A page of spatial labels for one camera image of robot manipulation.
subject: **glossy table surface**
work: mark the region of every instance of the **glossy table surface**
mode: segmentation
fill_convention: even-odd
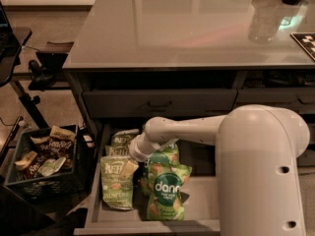
[[[95,0],[64,69],[315,69],[315,0]]]

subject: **closed drawer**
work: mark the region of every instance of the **closed drawer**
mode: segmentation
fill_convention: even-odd
[[[315,111],[315,88],[252,88],[238,91],[236,106],[255,103]]]
[[[204,116],[231,110],[235,89],[96,90],[83,93],[91,118]]]

